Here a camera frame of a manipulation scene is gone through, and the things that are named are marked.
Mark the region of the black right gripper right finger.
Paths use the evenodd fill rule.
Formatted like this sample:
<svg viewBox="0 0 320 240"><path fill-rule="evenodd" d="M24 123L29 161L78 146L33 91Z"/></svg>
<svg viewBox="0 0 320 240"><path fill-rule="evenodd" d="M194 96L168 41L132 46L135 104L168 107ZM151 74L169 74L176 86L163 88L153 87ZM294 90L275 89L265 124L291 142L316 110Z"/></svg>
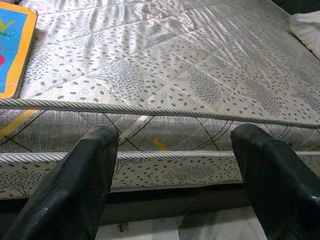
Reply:
<svg viewBox="0 0 320 240"><path fill-rule="evenodd" d="M245 192L269 240L320 238L320 179L292 148L245 123L230 134Z"/></svg>

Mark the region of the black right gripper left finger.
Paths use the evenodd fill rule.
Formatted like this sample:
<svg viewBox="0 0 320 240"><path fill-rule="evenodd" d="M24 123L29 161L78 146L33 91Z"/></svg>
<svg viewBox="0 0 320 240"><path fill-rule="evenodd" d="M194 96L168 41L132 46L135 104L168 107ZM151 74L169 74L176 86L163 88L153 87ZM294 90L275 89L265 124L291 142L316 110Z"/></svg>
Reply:
<svg viewBox="0 0 320 240"><path fill-rule="evenodd" d="M96 125L44 177L4 240L93 240L109 196L119 132Z"/></svg>

